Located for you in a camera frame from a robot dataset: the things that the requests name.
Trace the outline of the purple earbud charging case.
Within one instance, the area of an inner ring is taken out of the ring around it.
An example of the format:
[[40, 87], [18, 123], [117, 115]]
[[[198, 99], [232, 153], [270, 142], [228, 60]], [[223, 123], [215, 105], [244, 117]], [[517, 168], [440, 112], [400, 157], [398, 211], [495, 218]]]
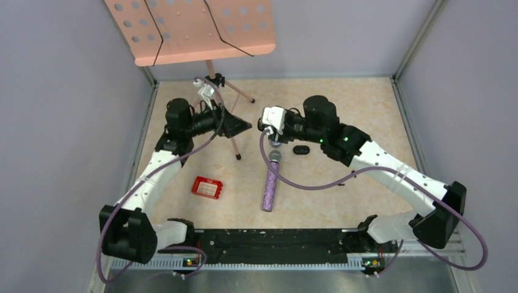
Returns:
[[271, 144], [271, 146], [272, 146], [273, 148], [278, 148], [278, 147], [280, 147], [280, 146], [282, 145], [282, 143], [280, 143], [280, 142], [274, 142], [274, 141], [270, 142], [270, 144]]

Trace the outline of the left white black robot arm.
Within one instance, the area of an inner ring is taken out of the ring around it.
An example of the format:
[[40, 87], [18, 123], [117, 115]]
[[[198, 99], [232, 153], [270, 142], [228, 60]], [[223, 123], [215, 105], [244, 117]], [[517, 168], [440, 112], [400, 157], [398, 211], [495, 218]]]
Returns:
[[154, 225], [151, 213], [168, 183], [181, 170], [188, 157], [207, 143], [194, 148], [196, 136], [210, 132], [211, 138], [231, 139], [252, 128], [251, 123], [231, 114], [214, 100], [195, 113], [184, 98], [166, 105], [166, 125], [146, 169], [114, 205], [99, 213], [100, 240], [97, 255], [112, 256], [141, 264], [148, 263], [156, 251], [174, 245], [181, 252], [195, 247], [192, 225], [185, 220], [167, 220]]

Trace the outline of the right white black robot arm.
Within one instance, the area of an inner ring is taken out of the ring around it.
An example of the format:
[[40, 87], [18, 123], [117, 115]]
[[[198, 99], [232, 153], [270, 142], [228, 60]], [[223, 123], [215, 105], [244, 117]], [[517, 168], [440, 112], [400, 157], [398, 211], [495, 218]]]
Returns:
[[335, 104], [325, 96], [307, 98], [303, 111], [265, 107], [258, 129], [275, 142], [317, 143], [328, 158], [352, 168], [353, 175], [363, 170], [412, 206], [409, 212], [367, 218], [365, 231], [358, 235], [363, 250], [375, 251], [382, 243], [406, 239], [445, 248], [459, 223], [452, 212], [464, 212], [464, 185], [457, 181], [447, 185], [395, 158], [367, 133], [342, 123]]

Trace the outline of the black earbud case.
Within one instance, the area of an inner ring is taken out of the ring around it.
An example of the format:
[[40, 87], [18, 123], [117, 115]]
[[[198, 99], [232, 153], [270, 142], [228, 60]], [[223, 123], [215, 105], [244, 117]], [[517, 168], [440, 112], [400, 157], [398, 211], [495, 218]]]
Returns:
[[308, 155], [310, 153], [311, 149], [307, 145], [296, 145], [293, 147], [293, 153], [295, 155]]

